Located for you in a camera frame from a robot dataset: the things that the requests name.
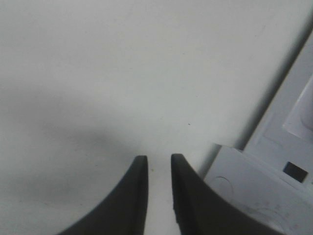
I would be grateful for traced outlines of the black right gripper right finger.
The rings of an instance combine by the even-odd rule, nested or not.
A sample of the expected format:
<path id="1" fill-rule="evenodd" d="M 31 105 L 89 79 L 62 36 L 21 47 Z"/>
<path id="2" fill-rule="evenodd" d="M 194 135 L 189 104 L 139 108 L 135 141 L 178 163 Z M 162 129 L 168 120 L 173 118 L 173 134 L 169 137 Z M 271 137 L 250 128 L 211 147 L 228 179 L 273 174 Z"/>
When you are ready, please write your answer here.
<path id="1" fill-rule="evenodd" d="M 171 155 L 173 208 L 183 235 L 277 235 L 215 193 L 184 155 Z"/>

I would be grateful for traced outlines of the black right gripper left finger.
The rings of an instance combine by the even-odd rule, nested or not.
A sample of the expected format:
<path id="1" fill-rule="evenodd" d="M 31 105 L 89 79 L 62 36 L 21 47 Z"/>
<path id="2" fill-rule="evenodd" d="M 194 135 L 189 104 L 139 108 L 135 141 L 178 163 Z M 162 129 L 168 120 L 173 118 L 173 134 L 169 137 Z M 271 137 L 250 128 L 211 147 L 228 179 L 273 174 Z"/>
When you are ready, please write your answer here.
<path id="1" fill-rule="evenodd" d="M 62 235 L 142 235 L 148 206 L 148 159 L 137 156 L 110 194 Z"/>

